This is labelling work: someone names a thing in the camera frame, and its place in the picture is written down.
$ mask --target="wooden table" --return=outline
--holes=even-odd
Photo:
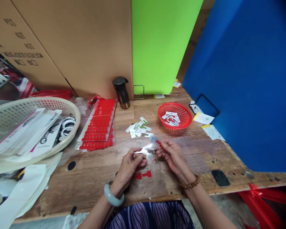
[[[115,177],[123,155],[130,148],[142,147],[148,138],[131,139],[125,130],[143,116],[152,128],[155,137],[174,139],[182,145],[190,168],[200,175],[201,183],[210,195],[249,190],[249,183],[260,188],[286,185],[286,173],[264,173],[249,170],[231,147],[223,141],[212,141],[201,128],[202,124],[193,121],[186,130],[170,131],[159,121],[158,107],[166,102],[177,102],[186,107],[191,97],[182,88],[173,88],[164,99],[154,99],[152,95],[144,100],[131,101],[131,107],[124,110],[119,104],[115,111],[116,144],[103,150],[79,153],[67,163],[56,168],[49,181],[49,188],[44,190],[35,205],[16,222],[70,214],[73,207],[76,213],[90,211],[103,194],[104,184]],[[148,164],[143,171],[150,170],[151,178],[132,180],[130,191],[125,195],[125,204],[140,201],[167,201],[185,198],[178,182],[170,172],[166,162],[148,155]],[[73,170],[68,164],[76,162]],[[212,170],[221,169],[230,185],[220,187],[211,174]]]

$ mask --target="woman's right hand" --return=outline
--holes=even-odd
[[[161,141],[161,146],[157,148],[156,155],[166,160],[181,183],[190,184],[196,180],[181,152],[180,146],[176,143],[170,140]]]

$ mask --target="red folding stand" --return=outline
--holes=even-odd
[[[261,229],[285,228],[282,220],[262,198],[286,205],[286,194],[277,189],[258,189],[253,184],[249,184],[249,186],[251,190],[242,191],[238,194],[254,214]]]

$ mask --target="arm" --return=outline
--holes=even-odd
[[[193,183],[196,177],[191,172],[180,147],[172,141],[161,141],[161,146],[156,151],[157,156],[165,158],[181,183]],[[185,189],[185,193],[204,229],[237,229],[209,197],[201,184]]]
[[[115,197],[121,197],[124,190],[129,186],[131,177],[136,169],[146,165],[146,155],[135,154],[135,152],[141,150],[142,148],[131,149],[123,157],[118,174],[113,184],[110,186],[110,191]],[[78,229],[103,228],[106,225],[112,211],[113,206],[103,194]]]

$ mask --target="red plastic basket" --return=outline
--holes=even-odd
[[[58,97],[66,100],[70,100],[70,91],[67,90],[49,90],[34,92],[31,94],[33,97]]]
[[[166,114],[166,112],[175,112],[178,114],[178,117],[180,119],[179,126],[170,126],[167,123],[165,123],[164,119],[162,118],[163,115]],[[164,103],[162,104],[158,109],[158,116],[162,124],[168,128],[168,129],[184,129],[187,128],[193,120],[193,116],[191,112],[183,105],[179,103]]]

